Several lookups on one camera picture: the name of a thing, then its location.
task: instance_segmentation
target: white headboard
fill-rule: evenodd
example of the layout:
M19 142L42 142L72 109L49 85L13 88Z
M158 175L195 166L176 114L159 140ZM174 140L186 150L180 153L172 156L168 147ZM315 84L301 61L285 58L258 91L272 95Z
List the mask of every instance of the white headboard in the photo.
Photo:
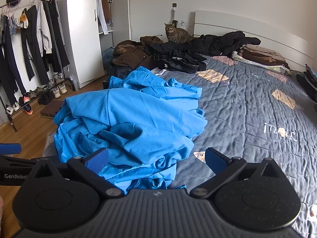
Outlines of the white headboard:
M294 34L273 26L237 15L196 10L194 36L212 34L222 36L241 30L249 37L261 40L260 46L279 52L293 70L304 71L305 64L313 64L313 51L308 42Z

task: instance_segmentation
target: quilted bed cover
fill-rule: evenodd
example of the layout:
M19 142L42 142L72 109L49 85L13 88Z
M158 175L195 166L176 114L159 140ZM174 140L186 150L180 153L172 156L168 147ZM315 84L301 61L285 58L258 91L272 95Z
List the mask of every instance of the quilted bed cover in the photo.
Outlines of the quilted bed cover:
M177 163L169 188L186 184L191 190L214 175L204 162L208 147L247 162L272 157L302 202L293 228L303 237L317 237L316 222L307 221L309 206L317 204L316 104L291 77L241 62L232 65L211 57L205 62L203 72L161 75L202 87L199 108L208 120L205 131L193 139L189 158Z

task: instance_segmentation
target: white wardrobe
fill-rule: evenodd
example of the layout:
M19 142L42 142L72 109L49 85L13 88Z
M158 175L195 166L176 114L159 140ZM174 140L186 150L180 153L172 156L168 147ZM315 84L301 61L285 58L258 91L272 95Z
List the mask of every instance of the white wardrobe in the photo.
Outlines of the white wardrobe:
M80 88L104 76L101 52L131 38L128 0L109 0L112 22L104 35L98 24L96 0L57 0L69 66L66 76Z

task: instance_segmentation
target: stack of folded clothes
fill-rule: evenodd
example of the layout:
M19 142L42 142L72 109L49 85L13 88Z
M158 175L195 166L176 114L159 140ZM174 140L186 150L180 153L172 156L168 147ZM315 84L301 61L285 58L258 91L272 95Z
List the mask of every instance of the stack of folded clothes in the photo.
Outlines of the stack of folded clothes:
M304 75L297 74L296 79L307 95L317 102L317 73L306 64Z
M280 53L264 47L247 44L239 49L238 52L234 51L232 58L281 74L291 74L286 59Z

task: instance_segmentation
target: plastic bottle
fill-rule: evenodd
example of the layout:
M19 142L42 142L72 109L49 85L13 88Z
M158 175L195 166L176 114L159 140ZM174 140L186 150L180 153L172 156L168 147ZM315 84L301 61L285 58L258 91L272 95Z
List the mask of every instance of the plastic bottle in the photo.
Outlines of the plastic bottle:
M76 91L78 91L78 84L77 84L77 81L73 78L72 75L69 76L69 79L71 80L72 84L74 85L74 88Z

